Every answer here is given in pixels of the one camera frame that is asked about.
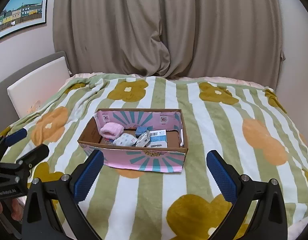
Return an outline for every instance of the photo of colorful houses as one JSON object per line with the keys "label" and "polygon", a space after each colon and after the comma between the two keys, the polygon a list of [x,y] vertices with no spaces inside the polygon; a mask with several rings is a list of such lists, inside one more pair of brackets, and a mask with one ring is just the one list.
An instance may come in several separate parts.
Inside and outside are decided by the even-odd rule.
{"label": "photo of colorful houses", "polygon": [[10,0],[0,14],[0,38],[46,23],[46,3],[47,0]]}

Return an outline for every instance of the pink fuzzy sock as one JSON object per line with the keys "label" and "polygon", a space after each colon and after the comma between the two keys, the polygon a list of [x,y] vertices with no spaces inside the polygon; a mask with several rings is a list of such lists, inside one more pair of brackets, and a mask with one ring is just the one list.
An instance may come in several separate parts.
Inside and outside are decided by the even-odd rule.
{"label": "pink fuzzy sock", "polygon": [[124,132],[124,127],[119,123],[108,122],[99,131],[106,139],[115,140]]}

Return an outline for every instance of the floral blanket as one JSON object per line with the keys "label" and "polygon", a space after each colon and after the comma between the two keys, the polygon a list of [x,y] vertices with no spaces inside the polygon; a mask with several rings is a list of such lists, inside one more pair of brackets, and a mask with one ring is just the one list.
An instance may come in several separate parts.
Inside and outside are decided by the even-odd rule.
{"label": "floral blanket", "polygon": [[[9,133],[24,127],[28,136],[9,148],[3,161],[15,162],[44,143],[49,156],[28,182],[71,174],[86,159],[77,139],[99,108],[181,108],[189,141],[181,173],[102,168],[79,206],[103,239],[207,239],[231,205],[206,167],[213,149],[239,174],[278,180],[289,226],[308,216],[308,148],[271,89],[117,74],[76,78],[41,110],[12,125]],[[54,205],[68,231],[59,203]]]}

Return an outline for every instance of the silver bolt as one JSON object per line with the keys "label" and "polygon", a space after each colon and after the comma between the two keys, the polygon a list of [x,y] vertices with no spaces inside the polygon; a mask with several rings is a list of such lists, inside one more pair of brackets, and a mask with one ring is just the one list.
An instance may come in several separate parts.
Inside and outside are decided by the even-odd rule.
{"label": "silver bolt", "polygon": [[38,182],[39,182],[39,179],[38,179],[38,178],[34,178],[33,181],[32,181],[32,183],[35,184],[35,185],[36,185]]}
{"label": "silver bolt", "polygon": [[249,177],[248,175],[243,174],[243,175],[241,176],[241,179],[242,179],[243,181],[249,181],[249,180],[250,180],[250,177]]}
{"label": "silver bolt", "polygon": [[64,174],[62,176],[62,181],[67,181],[69,179],[69,175],[68,174]]}
{"label": "silver bolt", "polygon": [[273,185],[277,185],[277,180],[276,180],[276,179],[271,179],[271,183],[272,183]]}

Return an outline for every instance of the white wall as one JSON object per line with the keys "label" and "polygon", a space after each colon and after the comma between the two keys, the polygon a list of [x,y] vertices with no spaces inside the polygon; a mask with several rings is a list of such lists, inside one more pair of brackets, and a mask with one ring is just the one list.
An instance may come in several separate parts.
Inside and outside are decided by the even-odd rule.
{"label": "white wall", "polygon": [[286,60],[276,95],[308,143],[308,13],[300,0],[279,0]]}
{"label": "white wall", "polygon": [[54,0],[47,0],[46,24],[20,30],[0,40],[0,81],[26,65],[55,53]]}

